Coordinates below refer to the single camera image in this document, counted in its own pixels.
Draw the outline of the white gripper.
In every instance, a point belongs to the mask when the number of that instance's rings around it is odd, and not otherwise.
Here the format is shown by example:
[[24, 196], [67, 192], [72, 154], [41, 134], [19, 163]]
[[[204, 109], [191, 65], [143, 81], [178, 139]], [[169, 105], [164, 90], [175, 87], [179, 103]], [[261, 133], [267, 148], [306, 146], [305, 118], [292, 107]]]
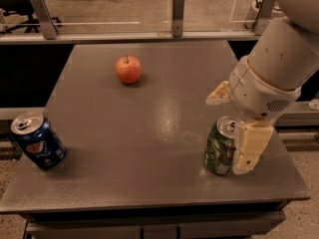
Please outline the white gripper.
[[272, 120], [284, 114], [300, 94], [301, 88], [284, 91], [264, 82], [244, 56], [231, 72], [229, 81], [220, 83], [206, 98], [210, 106], [231, 100], [237, 111], [247, 118], [234, 134], [234, 174], [242, 175], [254, 169], [272, 138]]

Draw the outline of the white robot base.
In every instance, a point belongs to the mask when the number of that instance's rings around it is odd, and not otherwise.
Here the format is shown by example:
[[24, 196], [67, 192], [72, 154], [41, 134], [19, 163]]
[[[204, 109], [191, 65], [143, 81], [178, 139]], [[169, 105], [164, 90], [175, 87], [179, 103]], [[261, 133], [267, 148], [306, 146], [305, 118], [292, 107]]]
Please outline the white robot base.
[[272, 9], [270, 18], [276, 18], [276, 17], [282, 17], [283, 12], [281, 11], [279, 5], [277, 2], [271, 3], [271, 2], [263, 2], [262, 0], [254, 0], [251, 3], [251, 6], [249, 8], [249, 11], [247, 13], [244, 26], [246, 29], [251, 29], [257, 20], [257, 17], [259, 15], [259, 11], [262, 8], [262, 5], [266, 5], [266, 9]]

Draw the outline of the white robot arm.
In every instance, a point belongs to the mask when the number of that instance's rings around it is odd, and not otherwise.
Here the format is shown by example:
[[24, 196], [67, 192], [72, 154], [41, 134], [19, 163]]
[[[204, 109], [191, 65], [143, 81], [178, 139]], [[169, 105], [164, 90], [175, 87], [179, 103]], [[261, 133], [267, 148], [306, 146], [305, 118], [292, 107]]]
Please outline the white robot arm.
[[270, 21], [249, 55], [206, 99], [209, 105], [231, 102], [244, 116], [234, 140], [237, 175], [254, 169], [275, 121], [319, 69], [319, 0], [276, 1], [284, 16]]

